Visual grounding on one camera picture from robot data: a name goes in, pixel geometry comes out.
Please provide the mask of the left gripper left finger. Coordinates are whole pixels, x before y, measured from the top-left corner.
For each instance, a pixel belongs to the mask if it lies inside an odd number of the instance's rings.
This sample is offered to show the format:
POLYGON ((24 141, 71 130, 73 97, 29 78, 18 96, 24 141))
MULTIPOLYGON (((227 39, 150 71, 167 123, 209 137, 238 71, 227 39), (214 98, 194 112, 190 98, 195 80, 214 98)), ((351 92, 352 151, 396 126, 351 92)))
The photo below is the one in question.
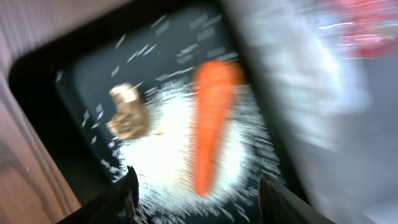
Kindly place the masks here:
POLYGON ((57 224, 136 224, 139 182, 133 167, 108 191, 82 206, 57 224))

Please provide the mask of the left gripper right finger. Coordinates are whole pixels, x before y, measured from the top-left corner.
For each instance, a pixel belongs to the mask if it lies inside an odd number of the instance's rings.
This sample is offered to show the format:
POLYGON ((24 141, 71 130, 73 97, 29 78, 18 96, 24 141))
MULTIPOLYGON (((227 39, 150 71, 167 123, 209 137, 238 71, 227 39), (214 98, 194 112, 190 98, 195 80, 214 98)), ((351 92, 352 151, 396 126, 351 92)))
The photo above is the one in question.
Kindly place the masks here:
POLYGON ((264 224, 335 224, 269 174, 259 180, 258 202, 264 224))

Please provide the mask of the white rice leftovers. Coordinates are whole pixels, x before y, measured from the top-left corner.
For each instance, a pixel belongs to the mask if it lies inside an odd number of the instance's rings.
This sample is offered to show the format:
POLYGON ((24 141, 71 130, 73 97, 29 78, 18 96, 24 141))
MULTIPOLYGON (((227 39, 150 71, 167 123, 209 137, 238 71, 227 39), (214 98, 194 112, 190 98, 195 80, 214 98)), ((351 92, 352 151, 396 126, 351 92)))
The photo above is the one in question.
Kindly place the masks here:
POLYGON ((135 168, 139 223, 257 223, 260 175, 282 175, 252 88, 242 82, 218 143, 215 181, 206 196, 195 193, 194 73, 211 59, 239 55, 222 15, 199 8, 162 16, 57 74, 58 94, 110 179, 135 168), (109 91, 125 82, 137 87, 149 116, 145 135, 129 141, 106 127, 116 112, 109 91))

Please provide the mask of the walnut shell scraps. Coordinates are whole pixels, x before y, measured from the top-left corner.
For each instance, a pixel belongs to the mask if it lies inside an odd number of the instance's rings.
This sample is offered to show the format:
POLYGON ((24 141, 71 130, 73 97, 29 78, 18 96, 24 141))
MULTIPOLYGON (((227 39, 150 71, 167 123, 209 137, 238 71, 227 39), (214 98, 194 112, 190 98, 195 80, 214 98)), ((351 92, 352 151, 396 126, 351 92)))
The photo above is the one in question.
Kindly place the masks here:
POLYGON ((149 116, 137 87, 125 82, 115 85, 109 95, 116 112, 106 123, 108 131, 123 141, 143 137, 149 127, 149 116))

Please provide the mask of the orange carrot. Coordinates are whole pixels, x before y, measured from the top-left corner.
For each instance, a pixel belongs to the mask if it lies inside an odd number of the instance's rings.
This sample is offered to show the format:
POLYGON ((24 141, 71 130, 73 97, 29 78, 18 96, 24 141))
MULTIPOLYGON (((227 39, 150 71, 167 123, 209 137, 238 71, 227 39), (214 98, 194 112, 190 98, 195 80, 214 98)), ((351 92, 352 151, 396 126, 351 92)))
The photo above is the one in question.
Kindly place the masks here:
POLYGON ((243 82, 236 62, 210 60, 195 71, 195 126, 193 189, 206 196, 213 185, 218 143, 234 98, 234 87, 243 82))

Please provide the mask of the red snack wrapper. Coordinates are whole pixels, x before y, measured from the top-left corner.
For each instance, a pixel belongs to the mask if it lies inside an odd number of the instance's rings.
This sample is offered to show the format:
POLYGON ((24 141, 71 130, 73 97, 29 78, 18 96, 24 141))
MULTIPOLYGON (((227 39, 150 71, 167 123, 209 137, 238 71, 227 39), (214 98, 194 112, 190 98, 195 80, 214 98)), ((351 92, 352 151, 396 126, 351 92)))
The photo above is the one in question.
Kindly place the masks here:
POLYGON ((318 28, 336 37, 354 57, 373 58, 397 51, 397 0, 328 0, 318 28))

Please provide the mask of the clear plastic storage bin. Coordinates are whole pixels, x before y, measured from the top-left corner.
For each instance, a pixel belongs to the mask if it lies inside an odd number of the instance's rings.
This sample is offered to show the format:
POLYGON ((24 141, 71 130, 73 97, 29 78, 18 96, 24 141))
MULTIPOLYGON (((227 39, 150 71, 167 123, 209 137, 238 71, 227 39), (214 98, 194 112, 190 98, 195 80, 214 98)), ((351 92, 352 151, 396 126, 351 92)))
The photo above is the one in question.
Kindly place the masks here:
POLYGON ((225 1, 310 204, 336 223, 397 222, 397 51, 354 57, 318 1, 225 1))

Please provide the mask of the black plastic tray bin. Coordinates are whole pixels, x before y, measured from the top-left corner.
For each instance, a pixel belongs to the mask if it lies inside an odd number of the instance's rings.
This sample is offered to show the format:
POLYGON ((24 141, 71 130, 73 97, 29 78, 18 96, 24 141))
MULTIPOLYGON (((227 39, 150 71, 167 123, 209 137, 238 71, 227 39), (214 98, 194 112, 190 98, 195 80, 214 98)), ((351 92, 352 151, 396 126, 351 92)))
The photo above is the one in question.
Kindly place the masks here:
POLYGON ((259 223, 257 187, 268 173, 300 198, 302 185, 271 119, 256 74, 219 1, 135 1, 20 58, 9 84, 50 155, 71 173, 77 162, 104 187, 124 175, 133 144, 112 137, 105 122, 116 108, 110 89, 136 84, 155 116, 186 95, 194 68, 212 58, 239 62, 245 81, 233 115, 221 202, 194 205, 139 187, 138 223, 259 223), (177 211, 177 205, 183 211, 177 211))

